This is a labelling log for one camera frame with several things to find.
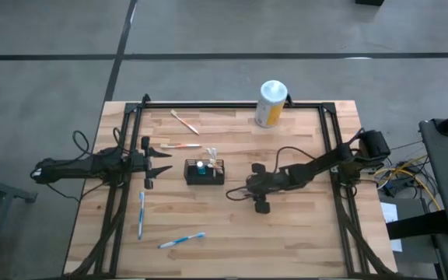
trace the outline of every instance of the black robotic arm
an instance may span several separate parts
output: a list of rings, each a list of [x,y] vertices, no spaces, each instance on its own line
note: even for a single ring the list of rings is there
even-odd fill
[[[359,147],[351,148],[350,145],[357,139]],[[260,163],[252,164],[254,174],[247,178],[245,188],[248,194],[245,197],[253,198],[256,212],[268,214],[270,205],[266,202],[266,194],[305,187],[317,174],[332,168],[336,168],[341,185],[353,186],[358,183],[362,169],[382,167],[389,155],[390,149],[381,132],[361,129],[349,142],[309,163],[282,166],[277,173],[276,170],[266,172],[265,166]]]
[[[171,155],[157,152],[149,147],[149,137],[141,140],[144,154],[134,150],[127,155],[121,147],[106,148],[91,154],[85,159],[40,161],[30,176],[38,184],[50,184],[60,179],[98,178],[110,186],[120,186],[126,173],[145,172],[145,188],[153,189],[152,178],[172,166],[152,168],[150,157],[169,157]]]

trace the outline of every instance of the gray floor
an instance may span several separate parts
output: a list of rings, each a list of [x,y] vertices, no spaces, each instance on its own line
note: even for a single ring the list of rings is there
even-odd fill
[[[0,0],[0,54],[114,54],[128,0]],[[148,0],[136,7],[126,53],[448,52],[448,0]],[[61,273],[77,210],[33,183],[45,157],[94,139],[112,61],[0,61],[0,181],[38,191],[18,201],[0,239],[0,279]],[[356,100],[365,128],[390,146],[419,139],[418,122],[448,116],[448,59],[124,61],[114,100],[255,100],[279,79],[297,100]],[[424,154],[395,151],[397,161]],[[78,195],[82,181],[56,184]],[[399,269],[409,274],[421,268]]]

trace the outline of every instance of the black cable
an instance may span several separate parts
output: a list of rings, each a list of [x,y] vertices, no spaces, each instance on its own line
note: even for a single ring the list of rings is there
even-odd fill
[[[423,174],[422,171],[425,168],[425,165],[428,164],[428,163],[429,163],[429,161],[424,162],[424,163],[420,163],[420,164],[415,164],[413,166],[407,166],[407,167],[404,168],[404,170],[408,170],[409,172],[415,173],[415,174]],[[421,166],[421,168],[417,172],[414,172],[414,171],[408,169],[409,167],[417,167],[417,166]],[[406,180],[406,179],[409,179],[409,177],[411,177],[411,176],[405,174],[404,176],[402,176],[402,178],[392,179],[392,180],[390,180],[390,182],[393,182],[393,181],[396,181],[396,180]]]
[[[86,143],[86,148],[83,149],[81,145],[79,145],[79,143],[77,142],[77,139],[75,138],[75,136],[79,134],[82,136],[82,139],[84,139],[84,142]],[[75,146],[77,147],[77,149],[79,149],[79,151],[82,152],[82,156],[84,155],[90,155],[92,156],[93,154],[89,151],[89,141],[87,140],[87,137],[84,135],[84,133],[82,133],[82,131],[74,131],[72,132],[72,141],[74,142]]]
[[[231,198],[229,196],[229,194],[232,193],[232,192],[243,190],[243,189],[246,189],[246,188],[247,188],[246,186],[245,187],[237,187],[237,188],[233,188],[232,190],[227,191],[226,192],[227,199],[232,200],[232,201],[244,201],[244,200],[246,200],[248,198],[251,198],[252,197],[251,194],[245,194],[242,198]]]
[[[352,194],[352,196],[353,197],[355,197],[356,195],[357,195],[357,187],[354,185],[354,186],[351,186],[351,187],[343,187],[346,191],[348,191],[348,190],[350,190],[350,191],[352,191],[352,189],[355,189],[355,191],[353,192],[353,194]],[[343,195],[341,195],[341,193],[340,193],[340,196],[341,196],[341,198],[343,198],[343,199],[347,199],[346,197],[344,197]]]
[[[421,166],[421,168],[419,169],[419,171],[418,171],[417,173],[415,173],[415,175],[421,174],[421,175],[426,179],[426,185],[427,185],[427,186],[430,186],[430,188],[431,188],[431,192],[432,192],[432,197],[433,197],[433,198],[436,198],[436,195],[438,194],[438,186],[437,186],[437,184],[436,184],[435,178],[433,178],[433,177],[428,173],[428,171],[425,169],[425,165],[426,165],[427,163],[429,163],[429,157],[428,157],[428,156],[425,158],[425,162],[424,162],[424,163],[415,164],[414,166]],[[409,176],[407,175],[405,178],[395,179],[395,180],[402,180],[402,179],[408,179],[408,178],[409,178]],[[422,189],[421,189],[421,188],[419,188],[419,196],[420,196],[420,198],[422,199]],[[431,205],[432,203],[433,203],[433,199],[430,200],[430,201],[426,204],[428,210],[429,210],[429,207],[430,207],[430,205]]]
[[[409,144],[406,144],[406,145],[401,145],[401,146],[398,146],[398,147],[395,147],[395,148],[390,149],[390,151],[393,151],[393,150],[396,150],[396,149],[405,148],[405,147],[408,147],[408,146],[410,146],[410,145],[418,144],[418,143],[421,143],[421,142],[422,142],[422,141],[419,140],[419,141],[412,142],[412,143],[409,143]]]
[[[79,203],[79,200],[78,200],[76,197],[72,197],[72,196],[65,195],[65,194],[61,193],[60,191],[58,191],[57,189],[55,189],[54,187],[52,187],[50,184],[46,184],[46,185],[47,185],[51,190],[53,190],[53,191],[56,192],[57,194],[61,195],[62,197],[64,197],[64,198],[71,198],[71,199],[77,201],[77,203]]]
[[[416,199],[418,196],[418,188],[416,186],[412,186],[412,188],[414,189],[414,196],[412,196],[412,199]]]
[[[117,134],[115,134],[115,132],[117,132],[118,135],[120,136],[121,135],[121,130],[118,129],[118,128],[114,128],[113,131],[112,131],[112,133],[114,134],[115,142],[117,143],[117,147],[122,149],[122,151],[124,151],[126,153],[132,153],[133,151],[129,151],[127,149],[124,149],[124,147],[121,146],[121,141],[118,139]]]
[[[89,191],[87,191],[85,194],[82,195],[81,199],[83,199],[83,198],[84,198],[88,193],[90,193],[91,191],[96,190],[98,187],[101,187],[101,186],[103,186],[104,184],[105,184],[105,183],[101,183],[101,184],[95,186],[94,188],[90,189]]]
[[[311,156],[310,154],[308,154],[307,152],[304,152],[304,151],[301,150],[301,149],[298,149],[298,148],[296,148],[296,147],[292,147],[292,146],[284,146],[284,147],[281,147],[281,148],[276,152],[276,162],[275,162],[274,170],[272,171],[273,174],[276,173],[276,170],[278,169],[278,164],[279,164],[279,153],[280,153],[282,150],[284,150],[284,149],[294,149],[294,150],[296,150],[297,152],[301,152],[303,155],[310,157],[312,160],[316,160],[315,157]],[[235,192],[235,191],[239,191],[239,190],[246,189],[246,188],[248,188],[248,187],[252,187],[252,186],[256,186],[256,185],[258,185],[258,184],[262,184],[262,183],[264,183],[265,181],[266,181],[266,178],[264,177],[263,180],[261,180],[261,181],[255,183],[255,184],[251,184],[251,185],[244,186],[244,187],[233,188],[232,190],[229,190],[229,191],[226,192],[226,197],[227,197],[229,200],[232,200],[232,201],[243,201],[243,200],[246,200],[246,199],[248,199],[248,198],[251,198],[251,197],[252,197],[251,194],[245,194],[242,198],[231,198],[231,197],[229,196],[229,194],[232,193],[232,192]]]
[[[380,186],[380,184],[378,184],[378,182],[375,181],[375,180],[360,179],[359,181],[375,183],[376,184],[376,188],[378,188]]]

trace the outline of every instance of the wooden tabletop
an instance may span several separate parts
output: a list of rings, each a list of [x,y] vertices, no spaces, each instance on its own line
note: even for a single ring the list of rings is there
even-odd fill
[[[335,103],[345,142],[361,127],[359,116],[354,101]],[[111,131],[121,126],[124,104],[105,103],[95,152],[115,146]],[[230,201],[224,195],[226,190],[244,185],[251,174],[251,163],[263,163],[267,170],[272,170],[276,151],[284,145],[295,146],[313,156],[324,154],[316,110],[283,110],[279,125],[267,129],[254,123],[253,109],[179,109],[177,113],[200,136],[172,117],[170,109],[143,110],[139,137],[150,136],[152,147],[173,155],[153,159],[153,166],[173,165],[173,168],[154,180],[151,191],[144,189],[144,174],[133,176],[118,277],[346,276],[328,173],[316,176],[303,189],[268,195],[271,202],[268,215],[257,214],[252,201]],[[203,148],[161,149],[162,143],[198,143]],[[187,186],[184,160],[207,159],[204,148],[209,147],[217,148],[218,158],[225,162],[226,183]],[[284,150],[279,166],[309,161],[299,152]],[[84,191],[98,183],[88,180]],[[146,193],[142,241],[138,241],[139,191]],[[65,272],[73,271],[98,240],[107,193],[108,187],[101,187],[81,201]],[[385,265],[396,271],[374,184],[360,184],[355,199],[364,237]],[[199,232],[205,232],[206,237],[157,249],[162,243]],[[356,256],[353,241],[351,246]],[[110,252],[111,245],[105,256],[106,268]]]

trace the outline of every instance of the white bottle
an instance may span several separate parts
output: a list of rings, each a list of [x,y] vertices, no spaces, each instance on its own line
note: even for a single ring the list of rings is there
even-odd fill
[[[278,124],[283,110],[288,89],[279,81],[271,80],[261,86],[261,98],[255,110],[255,122],[263,128],[271,128]]]

